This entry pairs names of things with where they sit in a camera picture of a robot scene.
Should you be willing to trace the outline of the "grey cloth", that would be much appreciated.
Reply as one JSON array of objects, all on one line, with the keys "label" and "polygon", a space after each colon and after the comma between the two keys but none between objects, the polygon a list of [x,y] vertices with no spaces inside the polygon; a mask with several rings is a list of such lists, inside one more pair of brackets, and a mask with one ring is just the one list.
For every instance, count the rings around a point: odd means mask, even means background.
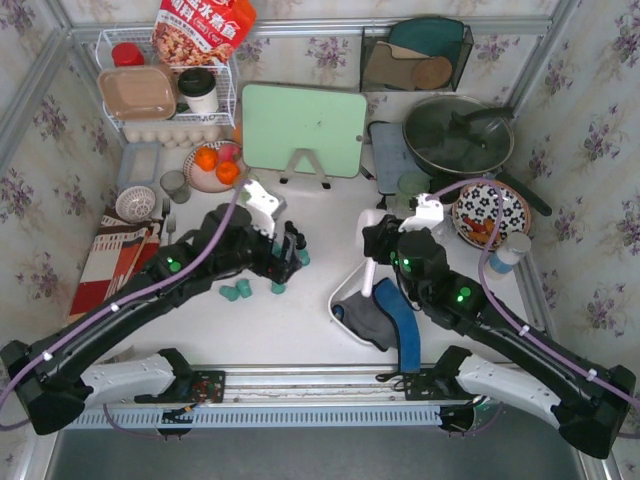
[{"label": "grey cloth", "polygon": [[371,297],[356,292],[331,306],[334,317],[356,337],[386,352],[397,347],[394,324]]}]

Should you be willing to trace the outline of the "blue cloth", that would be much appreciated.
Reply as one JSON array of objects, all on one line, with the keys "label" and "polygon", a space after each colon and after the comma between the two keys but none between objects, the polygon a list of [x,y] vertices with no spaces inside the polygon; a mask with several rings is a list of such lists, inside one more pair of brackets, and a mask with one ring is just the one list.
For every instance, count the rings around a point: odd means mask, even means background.
[{"label": "blue cloth", "polygon": [[398,350],[398,371],[418,373],[421,368],[421,339],[413,308],[389,278],[382,279],[374,286],[373,299],[393,326]]}]

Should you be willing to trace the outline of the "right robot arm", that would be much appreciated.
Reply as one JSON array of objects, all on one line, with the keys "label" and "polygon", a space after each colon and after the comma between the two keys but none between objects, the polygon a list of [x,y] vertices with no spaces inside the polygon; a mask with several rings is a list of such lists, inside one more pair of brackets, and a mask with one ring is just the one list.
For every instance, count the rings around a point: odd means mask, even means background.
[{"label": "right robot arm", "polygon": [[605,368],[562,347],[496,299],[484,280],[452,270],[446,250],[427,228],[404,231],[384,216],[362,230],[365,257],[393,268],[401,291],[432,322],[500,353],[523,369],[498,373],[474,355],[460,354],[456,382],[467,392],[499,399],[545,419],[578,451],[611,453],[636,402],[628,368]]}]

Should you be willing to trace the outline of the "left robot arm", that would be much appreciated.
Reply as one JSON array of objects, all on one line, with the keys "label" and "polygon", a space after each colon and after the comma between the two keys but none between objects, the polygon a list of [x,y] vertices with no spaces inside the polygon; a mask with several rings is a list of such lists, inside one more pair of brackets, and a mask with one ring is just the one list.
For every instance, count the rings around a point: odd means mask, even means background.
[{"label": "left robot arm", "polygon": [[161,247],[125,285],[74,324],[27,344],[11,340],[1,362],[31,425],[39,435],[57,432],[85,410],[97,389],[83,374],[112,347],[152,320],[208,291],[218,280],[248,270],[277,284],[302,267],[305,236],[284,225],[279,249],[252,224],[248,210],[222,204],[202,225]]}]

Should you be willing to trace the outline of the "white storage basket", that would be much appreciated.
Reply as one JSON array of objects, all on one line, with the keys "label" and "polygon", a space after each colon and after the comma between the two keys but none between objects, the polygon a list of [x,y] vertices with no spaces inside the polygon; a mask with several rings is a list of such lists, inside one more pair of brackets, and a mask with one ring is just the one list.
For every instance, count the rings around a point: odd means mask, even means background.
[{"label": "white storage basket", "polygon": [[332,322],[334,322],[339,328],[341,328],[346,333],[346,335],[353,339],[356,343],[371,348],[376,347],[371,343],[356,337],[334,317],[331,312],[331,306],[340,300],[346,299],[356,292],[360,292],[364,297],[371,297],[373,299],[373,287],[375,285],[375,279],[382,280],[382,277],[379,276],[379,273],[382,272],[382,268],[373,267],[372,260],[364,256],[364,239],[362,230],[365,227],[376,225],[385,215],[386,212],[377,209],[365,209],[359,215],[354,234],[355,253],[357,254],[359,264],[351,273],[347,275],[347,277],[330,295],[327,306],[328,313]]}]

